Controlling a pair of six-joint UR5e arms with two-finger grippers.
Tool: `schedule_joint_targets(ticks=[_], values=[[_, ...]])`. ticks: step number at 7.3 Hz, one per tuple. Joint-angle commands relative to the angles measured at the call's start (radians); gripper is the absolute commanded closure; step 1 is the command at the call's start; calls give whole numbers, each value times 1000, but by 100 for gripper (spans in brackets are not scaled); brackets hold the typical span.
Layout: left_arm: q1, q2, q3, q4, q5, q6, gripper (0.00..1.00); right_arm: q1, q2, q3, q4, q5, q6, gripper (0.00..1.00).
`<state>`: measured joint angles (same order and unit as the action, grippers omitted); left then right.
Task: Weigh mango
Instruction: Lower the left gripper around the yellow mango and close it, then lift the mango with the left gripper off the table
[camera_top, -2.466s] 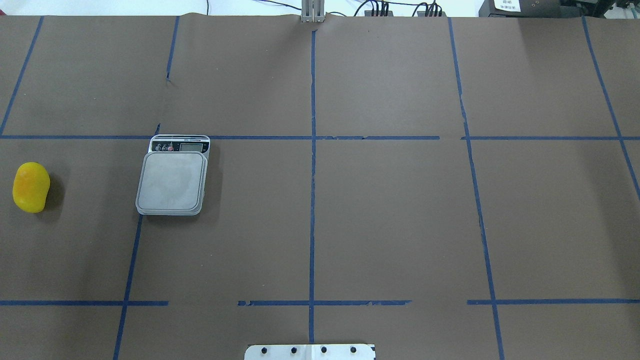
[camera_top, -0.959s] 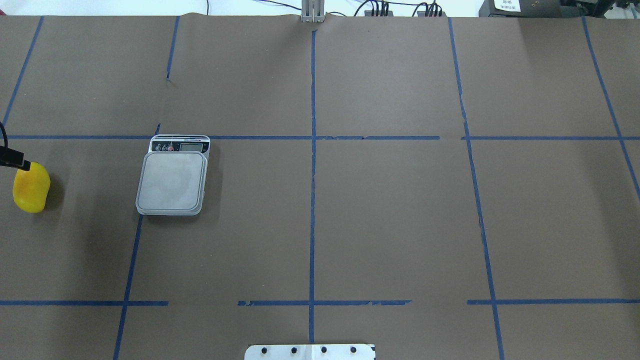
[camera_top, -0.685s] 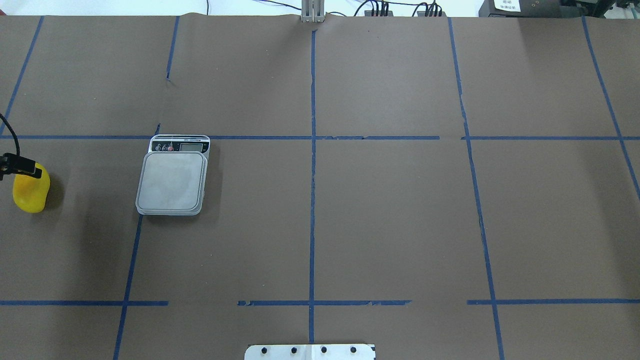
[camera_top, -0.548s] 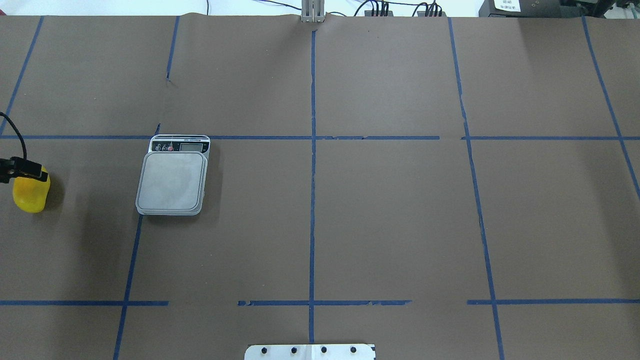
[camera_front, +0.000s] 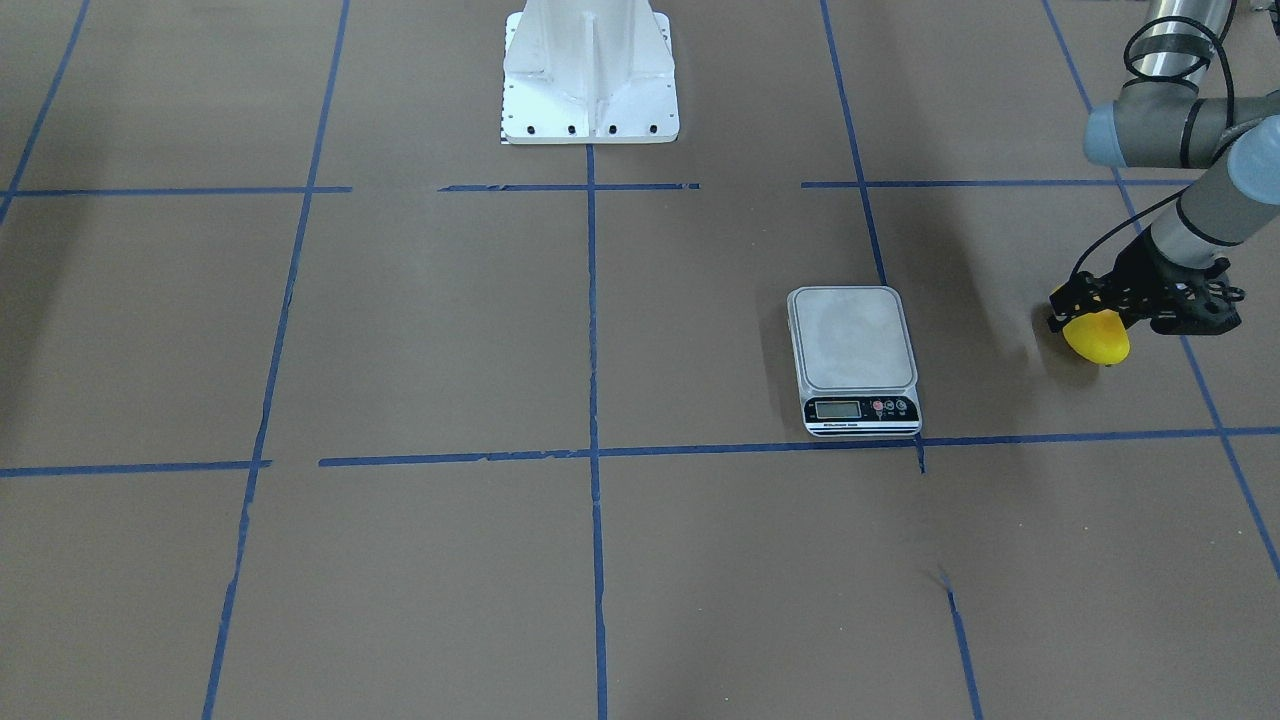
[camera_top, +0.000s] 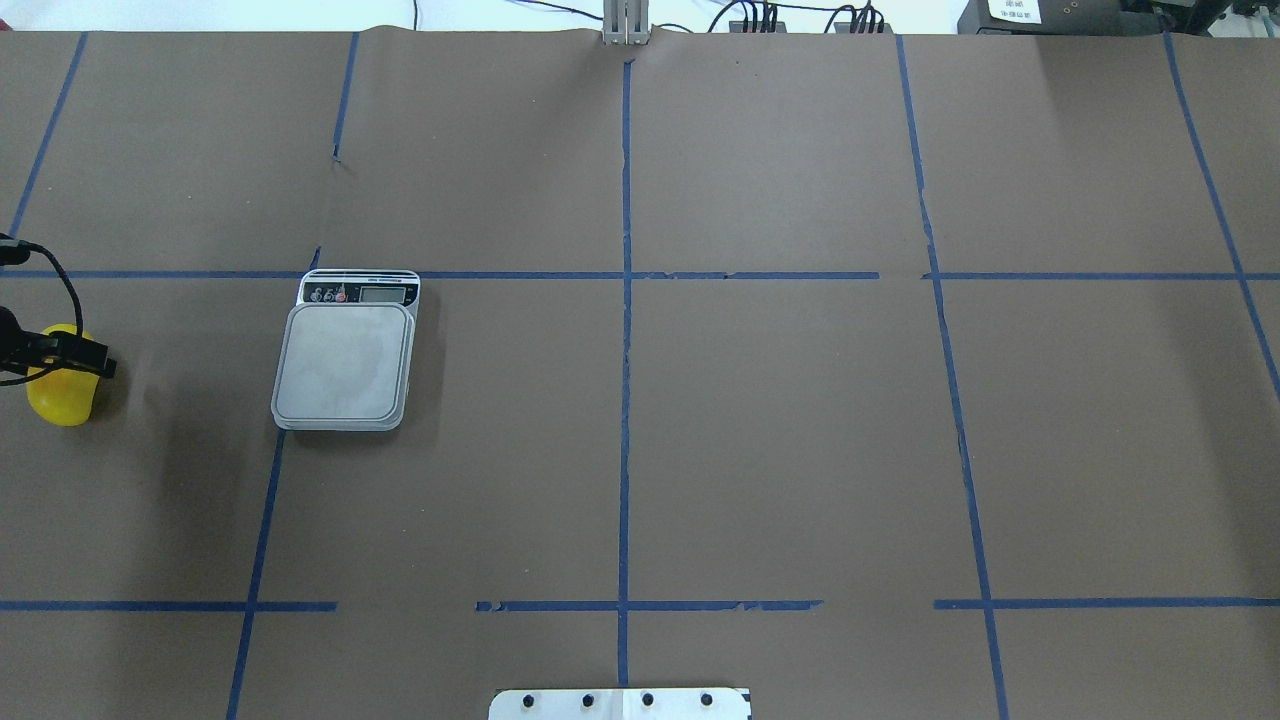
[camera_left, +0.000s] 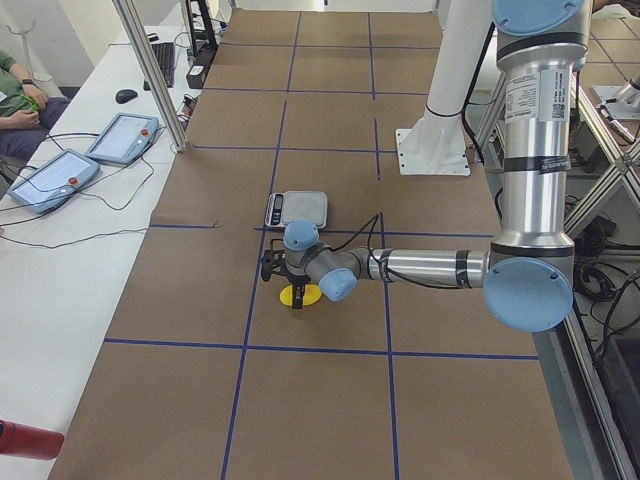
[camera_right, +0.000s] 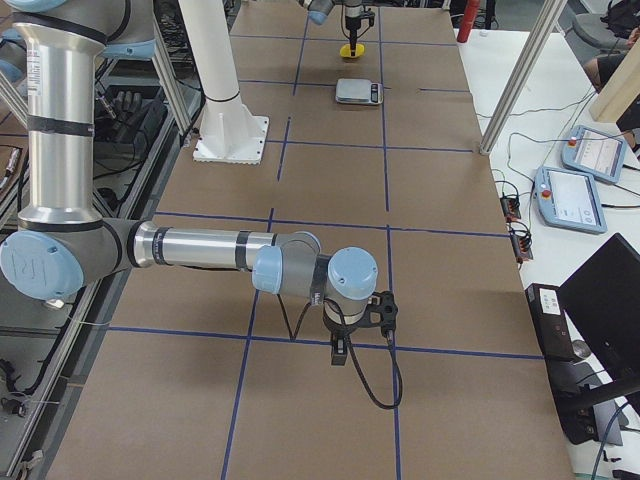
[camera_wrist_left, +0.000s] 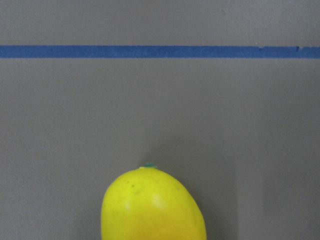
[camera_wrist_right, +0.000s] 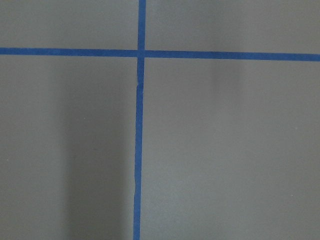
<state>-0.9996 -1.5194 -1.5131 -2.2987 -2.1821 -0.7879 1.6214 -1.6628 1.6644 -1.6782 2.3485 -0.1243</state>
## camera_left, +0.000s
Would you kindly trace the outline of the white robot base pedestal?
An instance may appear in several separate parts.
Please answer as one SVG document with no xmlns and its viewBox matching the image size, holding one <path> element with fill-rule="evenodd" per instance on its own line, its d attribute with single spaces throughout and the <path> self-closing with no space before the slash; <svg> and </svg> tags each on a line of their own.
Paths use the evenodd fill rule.
<svg viewBox="0 0 640 480">
<path fill-rule="evenodd" d="M 491 40 L 491 3 L 451 2 L 423 116 L 396 131 L 399 172 L 404 176 L 468 176 L 462 111 Z"/>
</svg>

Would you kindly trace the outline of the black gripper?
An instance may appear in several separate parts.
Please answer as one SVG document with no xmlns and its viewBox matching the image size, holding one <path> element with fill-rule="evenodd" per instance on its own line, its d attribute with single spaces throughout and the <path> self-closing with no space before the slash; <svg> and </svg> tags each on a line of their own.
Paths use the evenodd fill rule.
<svg viewBox="0 0 640 480">
<path fill-rule="evenodd" d="M 301 266 L 285 262 L 286 277 L 292 285 L 295 285 L 295 308 L 301 309 L 304 305 L 305 286 L 308 283 L 308 275 Z"/>
</svg>

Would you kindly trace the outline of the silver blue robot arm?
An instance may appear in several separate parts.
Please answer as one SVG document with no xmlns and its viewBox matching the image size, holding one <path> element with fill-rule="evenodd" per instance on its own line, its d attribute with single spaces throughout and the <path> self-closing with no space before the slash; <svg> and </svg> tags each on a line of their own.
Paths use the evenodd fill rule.
<svg viewBox="0 0 640 480">
<path fill-rule="evenodd" d="M 564 231 L 570 81 L 587 52 L 587 1 L 483 2 L 498 31 L 506 77 L 503 206 L 488 251 L 355 248 L 337 252 L 309 221 L 284 233 L 281 265 L 333 301 L 361 278 L 427 288 L 479 288 L 502 323 L 528 332 L 553 328 L 572 308 L 573 241 Z"/>
</svg>

